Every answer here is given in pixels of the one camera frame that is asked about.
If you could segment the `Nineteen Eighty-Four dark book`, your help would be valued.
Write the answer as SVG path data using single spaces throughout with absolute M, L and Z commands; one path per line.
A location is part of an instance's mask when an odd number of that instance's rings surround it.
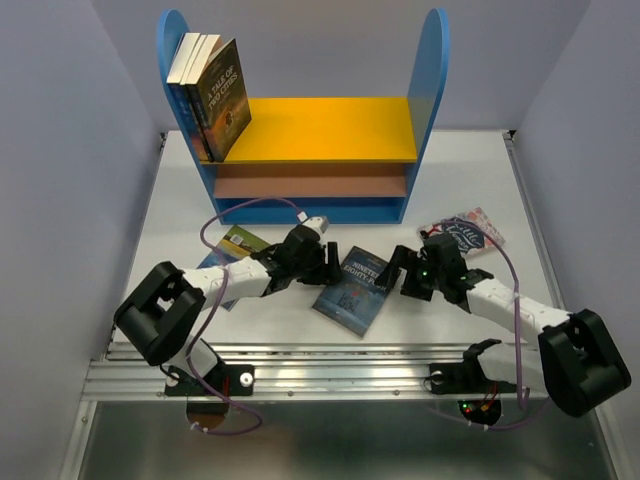
M 325 287 L 312 309 L 362 339 L 390 292 L 376 284 L 386 266 L 385 260 L 353 246 L 340 265 L 341 280 Z

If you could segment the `Little Women floral book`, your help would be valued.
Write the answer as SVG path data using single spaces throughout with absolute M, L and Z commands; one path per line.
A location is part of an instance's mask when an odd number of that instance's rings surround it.
M 497 250 L 505 244 L 504 237 L 481 207 L 423 225 L 417 229 L 417 234 L 421 239 L 450 234 L 461 255 L 469 258 Z

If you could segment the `blue green landscape book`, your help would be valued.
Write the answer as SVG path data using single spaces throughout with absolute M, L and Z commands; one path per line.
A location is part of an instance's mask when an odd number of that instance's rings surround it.
M 271 278 L 251 255 L 268 246 L 248 230 L 233 226 L 198 267 L 187 272 L 191 284 L 204 293 L 202 310 L 216 312 L 241 299 L 261 297 Z

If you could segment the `A Tale of Two Cities book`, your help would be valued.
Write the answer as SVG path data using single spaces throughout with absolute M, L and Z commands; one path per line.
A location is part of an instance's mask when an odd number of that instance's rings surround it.
M 252 116 L 236 40 L 207 36 L 194 93 L 212 163 L 222 163 Z

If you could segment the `Three Days to See book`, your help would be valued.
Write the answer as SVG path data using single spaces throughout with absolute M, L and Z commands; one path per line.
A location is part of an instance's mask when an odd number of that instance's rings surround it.
M 196 148 L 199 161 L 201 163 L 212 163 L 214 160 L 211 149 L 208 146 L 205 133 L 201 126 L 199 107 L 197 100 L 195 99 L 194 88 L 197 85 L 200 76 L 200 64 L 201 58 L 206 53 L 208 36 L 201 34 L 194 45 L 181 79 L 181 86 L 183 87 L 186 99 L 188 100 L 190 112 L 193 117 L 193 130 L 198 135 L 199 147 Z

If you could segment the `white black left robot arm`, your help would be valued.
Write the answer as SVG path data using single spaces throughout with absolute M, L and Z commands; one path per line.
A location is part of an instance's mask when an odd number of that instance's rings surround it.
M 262 298 L 291 283 L 332 286 L 341 279 L 337 243 L 325 241 L 320 217 L 295 226 L 285 239 L 228 265 L 180 269 L 154 266 L 114 314 L 115 326 L 148 365 L 166 376 L 167 396 L 249 397 L 255 368 L 230 365 L 202 338 L 199 315 L 224 303 Z

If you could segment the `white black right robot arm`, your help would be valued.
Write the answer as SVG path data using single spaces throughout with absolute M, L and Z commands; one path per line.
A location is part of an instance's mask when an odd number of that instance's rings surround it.
M 487 339 L 468 347 L 459 362 L 431 364 L 427 380 L 435 395 L 484 393 L 494 386 L 519 394 L 533 390 L 579 418 L 631 385 L 597 313 L 544 305 L 485 270 L 469 268 L 448 233 L 424 237 L 418 251 L 396 246 L 375 283 L 424 301 L 439 292 L 450 304 L 513 333 L 513 344 Z

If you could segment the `aluminium mounting rail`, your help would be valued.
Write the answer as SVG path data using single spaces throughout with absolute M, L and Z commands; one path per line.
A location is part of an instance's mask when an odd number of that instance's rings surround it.
M 214 349 L 229 365 L 255 367 L 246 403 L 330 400 L 434 400 L 423 379 L 431 363 L 461 360 L 465 344 L 229 344 Z M 166 377 L 133 346 L 111 344 L 90 363 L 85 401 L 167 400 Z

